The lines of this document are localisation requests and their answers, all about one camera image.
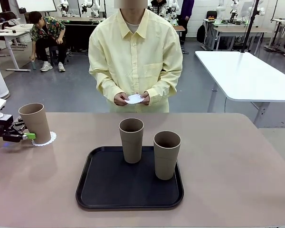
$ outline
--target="white sneaker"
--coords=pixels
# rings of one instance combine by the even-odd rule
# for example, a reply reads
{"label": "white sneaker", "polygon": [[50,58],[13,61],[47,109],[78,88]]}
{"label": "white sneaker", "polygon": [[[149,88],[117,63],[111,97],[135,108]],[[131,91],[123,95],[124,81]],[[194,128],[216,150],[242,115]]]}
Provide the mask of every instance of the white sneaker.
{"label": "white sneaker", "polygon": [[49,62],[44,62],[43,67],[40,69],[42,72],[47,72],[53,69],[52,65]]}
{"label": "white sneaker", "polygon": [[58,63],[58,69],[59,69],[59,72],[65,72],[65,67],[63,66],[63,64],[61,62]]}

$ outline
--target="shirt cuff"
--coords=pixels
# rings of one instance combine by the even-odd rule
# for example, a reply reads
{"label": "shirt cuff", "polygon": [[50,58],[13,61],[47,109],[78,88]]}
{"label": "shirt cuff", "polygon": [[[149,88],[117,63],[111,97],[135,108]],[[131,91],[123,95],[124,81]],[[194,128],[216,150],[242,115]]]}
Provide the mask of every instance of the shirt cuff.
{"label": "shirt cuff", "polygon": [[111,95],[108,97],[109,98],[108,100],[114,103],[114,97],[119,93],[124,93],[124,91],[121,88],[119,88],[118,86],[115,86],[112,89]]}
{"label": "shirt cuff", "polygon": [[150,101],[149,101],[150,106],[155,105],[160,102],[161,96],[157,93],[157,91],[154,88],[147,89],[146,91],[148,92],[149,97],[150,97]]}

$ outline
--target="cup rim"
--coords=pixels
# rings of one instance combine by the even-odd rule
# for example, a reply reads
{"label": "cup rim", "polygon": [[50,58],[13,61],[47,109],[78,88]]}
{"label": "cup rim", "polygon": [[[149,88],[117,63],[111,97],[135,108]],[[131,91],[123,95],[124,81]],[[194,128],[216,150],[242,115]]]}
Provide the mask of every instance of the cup rim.
{"label": "cup rim", "polygon": [[[159,133],[162,133],[162,132],[170,132],[170,133],[176,134],[176,135],[180,138],[180,143],[177,144],[177,145],[174,146],[174,147],[163,147],[163,146],[160,146],[160,145],[155,141],[155,136],[156,136],[157,134],[159,134]],[[175,149],[175,148],[179,147],[179,145],[181,144],[181,137],[180,137],[179,134],[177,134],[177,133],[175,133],[175,132],[173,132],[173,131],[160,131],[160,132],[157,132],[157,133],[154,135],[154,137],[153,137],[153,142],[154,142],[158,147],[163,148],[163,149]]]}
{"label": "cup rim", "polygon": [[[39,111],[37,111],[37,112],[29,113],[29,114],[24,114],[24,113],[21,113],[21,112],[20,112],[20,109],[22,109],[22,108],[24,108],[24,107],[26,107],[26,106],[29,106],[29,105],[42,105],[42,108],[41,108]],[[18,110],[18,113],[19,113],[20,115],[32,115],[32,114],[36,114],[36,113],[41,112],[41,111],[44,109],[44,105],[41,104],[41,103],[30,103],[30,104],[25,104],[25,105],[22,106],[20,109]]]}
{"label": "cup rim", "polygon": [[[140,122],[142,122],[143,125],[142,125],[141,129],[139,129],[139,130],[136,131],[136,132],[127,132],[127,131],[121,129],[121,128],[120,128],[120,124],[121,124],[123,121],[129,120],[129,119],[135,119],[135,120],[139,120]],[[124,132],[124,133],[137,133],[137,132],[141,131],[141,130],[144,128],[144,123],[143,123],[142,120],[140,120],[140,119],[138,119],[138,118],[126,118],[126,119],[123,119],[123,120],[119,123],[118,127],[119,127],[119,130],[121,130],[121,131]]]}

